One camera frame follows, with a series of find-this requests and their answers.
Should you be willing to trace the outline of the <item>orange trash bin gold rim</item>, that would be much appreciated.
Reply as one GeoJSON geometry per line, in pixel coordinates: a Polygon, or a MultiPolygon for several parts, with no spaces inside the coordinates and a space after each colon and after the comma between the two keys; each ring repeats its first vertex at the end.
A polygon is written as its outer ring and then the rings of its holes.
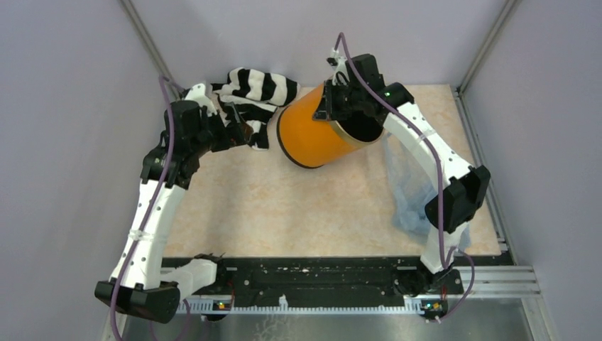
{"type": "Polygon", "coordinates": [[[276,123],[281,150],[295,165],[315,169],[370,146],[383,135],[383,127],[357,112],[345,121],[315,121],[324,86],[310,90],[282,110],[276,123]]]}

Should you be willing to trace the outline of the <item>translucent blue plastic bag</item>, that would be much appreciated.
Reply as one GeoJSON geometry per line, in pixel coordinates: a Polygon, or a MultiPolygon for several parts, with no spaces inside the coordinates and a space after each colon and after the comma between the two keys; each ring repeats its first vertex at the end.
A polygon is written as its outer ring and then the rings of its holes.
{"type": "Polygon", "coordinates": [[[403,146],[394,135],[385,134],[381,143],[394,200],[392,225],[424,246],[432,228],[425,214],[425,205],[435,197],[437,190],[410,149],[403,146]]]}

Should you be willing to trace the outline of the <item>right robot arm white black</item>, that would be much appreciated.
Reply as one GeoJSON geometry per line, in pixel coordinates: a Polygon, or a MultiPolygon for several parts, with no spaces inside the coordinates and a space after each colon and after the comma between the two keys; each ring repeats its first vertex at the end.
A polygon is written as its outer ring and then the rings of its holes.
{"type": "Polygon", "coordinates": [[[410,91],[399,82],[384,82],[373,55],[347,58],[334,50],[327,62],[333,75],[323,83],[313,120],[342,123],[354,114],[374,119],[409,151],[437,191],[423,208],[431,230],[416,273],[418,287],[434,293],[444,285],[461,236],[483,205],[491,173],[458,156],[410,91]]]}

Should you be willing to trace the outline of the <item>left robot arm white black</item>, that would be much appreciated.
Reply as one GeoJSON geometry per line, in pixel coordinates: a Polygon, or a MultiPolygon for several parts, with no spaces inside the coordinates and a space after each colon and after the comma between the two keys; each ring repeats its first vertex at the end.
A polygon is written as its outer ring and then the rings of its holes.
{"type": "Polygon", "coordinates": [[[169,103],[164,118],[159,144],[143,159],[138,207],[122,255],[109,279],[94,289],[116,312],[157,323],[170,322],[199,289],[215,294],[226,288],[220,257],[201,254],[163,273],[163,254],[200,158],[247,144],[253,131],[237,111],[223,117],[203,83],[169,103]]]}

